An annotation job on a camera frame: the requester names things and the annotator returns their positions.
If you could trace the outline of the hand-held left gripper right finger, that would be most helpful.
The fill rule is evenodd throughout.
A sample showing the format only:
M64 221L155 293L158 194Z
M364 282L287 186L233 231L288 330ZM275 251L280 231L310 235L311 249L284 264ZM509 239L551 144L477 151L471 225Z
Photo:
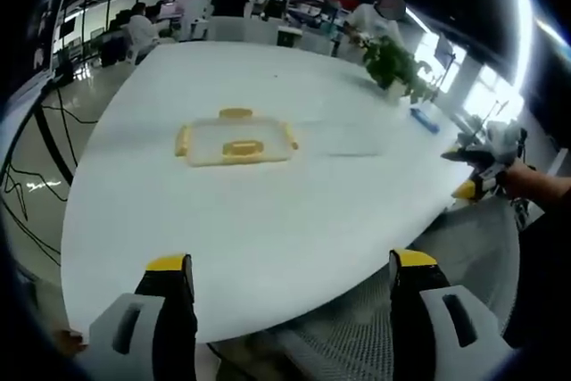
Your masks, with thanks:
M395 380L490 380L512 356L496 316L432 256L393 249L389 276Z

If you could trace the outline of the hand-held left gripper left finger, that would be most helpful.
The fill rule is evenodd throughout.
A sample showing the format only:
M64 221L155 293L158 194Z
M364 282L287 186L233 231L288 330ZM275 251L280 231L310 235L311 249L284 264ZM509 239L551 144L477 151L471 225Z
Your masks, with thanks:
M88 375L195 380L197 330L191 256L158 258L147 264L134 292L119 296L90 325Z

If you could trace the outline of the person's right hand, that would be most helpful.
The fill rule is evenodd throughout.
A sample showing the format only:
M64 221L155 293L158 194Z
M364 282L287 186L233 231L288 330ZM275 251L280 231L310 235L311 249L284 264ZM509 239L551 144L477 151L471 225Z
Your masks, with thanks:
M505 170L504 188L511 197L532 200L541 178L541 172L516 159Z

